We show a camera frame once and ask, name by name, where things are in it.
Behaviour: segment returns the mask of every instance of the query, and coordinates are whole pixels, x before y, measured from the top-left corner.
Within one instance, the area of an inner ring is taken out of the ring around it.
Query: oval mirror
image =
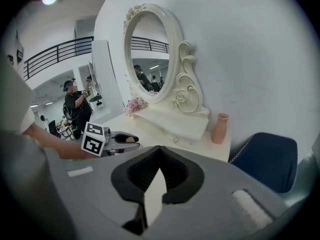
[[[170,49],[166,29],[154,13],[139,17],[130,48],[136,84],[150,95],[157,95],[166,81]]]

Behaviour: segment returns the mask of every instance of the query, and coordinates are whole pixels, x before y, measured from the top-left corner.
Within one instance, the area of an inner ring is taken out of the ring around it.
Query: white ornate mirror frame
[[[162,22],[169,42],[169,65],[161,91],[152,95],[136,77],[131,56],[133,32],[146,13],[155,14]],[[197,149],[208,125],[209,110],[203,107],[203,94],[193,72],[196,58],[189,55],[193,45],[183,40],[180,26],[175,17],[155,4],[136,5],[129,9],[124,21],[124,56],[127,75],[136,97],[148,102],[148,107],[136,112],[165,130],[167,136],[186,148]]]

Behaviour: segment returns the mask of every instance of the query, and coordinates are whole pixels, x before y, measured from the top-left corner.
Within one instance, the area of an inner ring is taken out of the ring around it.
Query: wall mirror
[[[154,13],[138,18],[130,48],[137,84],[143,91],[156,95],[166,81],[170,49],[166,29]]]
[[[155,4],[130,8],[123,34],[131,96],[148,102],[135,115],[163,128],[179,145],[195,147],[208,125],[209,110],[203,107],[193,72],[194,46],[183,39],[171,12]]]

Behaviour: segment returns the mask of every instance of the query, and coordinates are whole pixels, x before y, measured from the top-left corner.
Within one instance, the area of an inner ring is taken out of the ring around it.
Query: pink vase
[[[224,113],[219,113],[218,120],[211,134],[211,140],[215,144],[222,144],[227,134],[227,122],[229,116]]]

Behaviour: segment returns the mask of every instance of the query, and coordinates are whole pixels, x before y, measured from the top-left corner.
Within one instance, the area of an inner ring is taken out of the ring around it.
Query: balcony railing
[[[131,39],[131,50],[144,50],[159,53],[170,53],[169,44],[143,37],[133,36]]]
[[[78,38],[52,46],[24,62],[24,80],[69,58],[92,52],[93,36]]]

